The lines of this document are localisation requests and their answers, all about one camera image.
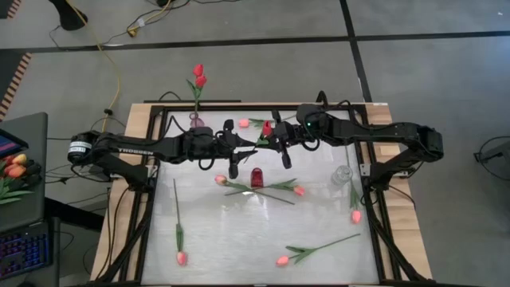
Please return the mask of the black metal table frame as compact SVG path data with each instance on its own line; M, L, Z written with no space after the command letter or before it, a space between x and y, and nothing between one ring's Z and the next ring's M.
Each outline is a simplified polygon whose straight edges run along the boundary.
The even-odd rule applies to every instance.
M210 102L202 106L206 112L248 112L269 111L279 109L290 111L296 108L295 103L241 103L241 102ZM162 133L163 115L165 112L189 111L189 103L148 103L133 104L124 130L128 136L137 138L155 138ZM391 121L390 109L385 103L355 103L353 111L358 120L368 124L388 124ZM364 162L386 162L396 156L401 148L396 143L380 141L362 142L357 144L356 153ZM418 217L411 206L410 186L407 179L394 177L390 181L392 189L387 193L379 192L374 196L378 202L375 207L377 219L382 228L393 238L406 260L423 277L431 278L431 270L422 233L418 225ZM141 221L147 208L146 196L124 192L127 184L117 179L112 184L109 211L105 216L97 246L95 261L90 278L95 280L105 273L109 260L118 257L129 237L134 233L136 225ZM120 266L115 275L116 281L134 281L142 275L142 259L145 254L147 234L143 234L135 243L128 259ZM387 281L405 281L406 275L398 266L395 256L389 251L381 238L374 243L377 263L382 266L382 277Z

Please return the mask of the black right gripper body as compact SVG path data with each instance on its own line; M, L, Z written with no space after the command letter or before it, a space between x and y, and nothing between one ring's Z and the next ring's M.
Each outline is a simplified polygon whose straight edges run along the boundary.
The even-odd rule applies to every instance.
M280 142L284 145L281 149L276 149L281 154L281 160L285 169L292 167L292 161L288 153L288 147L300 144L303 141L302 132L299 131L299 125L290 124L289 122L282 120L280 113L277 110L272 110L272 117L275 120L275 125L282 123L284 125L284 134L277 137Z

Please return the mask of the black mat with orange stripes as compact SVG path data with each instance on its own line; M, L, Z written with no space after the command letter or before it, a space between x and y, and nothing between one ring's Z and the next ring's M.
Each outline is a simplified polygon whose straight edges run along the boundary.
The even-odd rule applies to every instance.
M0 0L0 19L15 17L21 5L21 0Z
M0 122L6 118L32 57L32 53L0 50Z

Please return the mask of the red artificial tulip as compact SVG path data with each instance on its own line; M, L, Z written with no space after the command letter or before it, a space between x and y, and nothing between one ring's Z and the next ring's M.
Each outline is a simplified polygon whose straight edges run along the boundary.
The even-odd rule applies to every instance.
M203 87L205 86L206 82L207 82L206 76L200 76L195 79L195 83L194 83L194 102L195 102L194 112L195 113L198 112L199 99L200 99L200 96L202 95L202 90L203 90Z
M253 147L253 150L255 150L257 147L262 147L269 144L269 137L273 133L273 126L271 123L265 122L260 130L261 133L257 138L256 145Z
M192 81L189 81L187 80L187 84L191 90L191 92L193 93L193 96L194 96L194 83L195 83L195 79L197 77L200 77L200 76L205 76L205 72L204 72L204 66L202 64L199 64L199 65L196 65L194 68L193 68L193 71L192 71L193 75L194 75L194 82Z

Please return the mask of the laptop with coloured screen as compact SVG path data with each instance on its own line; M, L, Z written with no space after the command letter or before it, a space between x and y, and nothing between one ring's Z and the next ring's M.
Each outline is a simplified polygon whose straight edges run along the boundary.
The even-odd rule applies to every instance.
M0 129L0 158L14 155L28 147L29 145L24 140Z

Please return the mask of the grey side desk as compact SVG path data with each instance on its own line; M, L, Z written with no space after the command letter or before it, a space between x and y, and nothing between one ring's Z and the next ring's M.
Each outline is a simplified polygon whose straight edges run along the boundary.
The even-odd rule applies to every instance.
M0 129L24 140L28 144L25 150L28 158L41 165L41 181L29 189L31 194L23 195L18 202L0 205L0 233L3 233L43 219L48 115L39 112L6 120L0 123Z

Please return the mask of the red glass vase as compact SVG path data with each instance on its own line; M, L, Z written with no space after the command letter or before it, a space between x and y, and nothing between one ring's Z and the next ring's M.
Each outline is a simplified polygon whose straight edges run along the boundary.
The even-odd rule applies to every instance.
M250 184L252 188L262 188L264 186L263 171L259 167L252 170Z

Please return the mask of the clear crystal glass vase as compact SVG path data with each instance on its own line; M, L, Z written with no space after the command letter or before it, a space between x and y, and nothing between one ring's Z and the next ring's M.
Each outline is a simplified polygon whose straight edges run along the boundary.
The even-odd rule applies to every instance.
M352 169L347 165L341 165L331 174L331 184L341 188L351 181L352 176Z

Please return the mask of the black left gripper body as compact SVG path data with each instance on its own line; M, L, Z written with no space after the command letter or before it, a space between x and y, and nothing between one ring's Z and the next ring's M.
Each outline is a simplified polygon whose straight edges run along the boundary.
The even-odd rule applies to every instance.
M208 171L217 159L228 159L229 177L236 179L238 161L234 152L237 146L232 129L227 128L232 123L232 120L227 120L224 129L219 132L214 132L209 127L191 128L186 132L183 143L186 160L197 160L199 168Z

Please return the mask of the backlit black keyboard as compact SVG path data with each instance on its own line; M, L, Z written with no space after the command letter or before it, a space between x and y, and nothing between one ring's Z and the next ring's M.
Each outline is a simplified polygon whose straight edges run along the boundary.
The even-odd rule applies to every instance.
M0 234L0 281L53 264L53 238L47 222Z

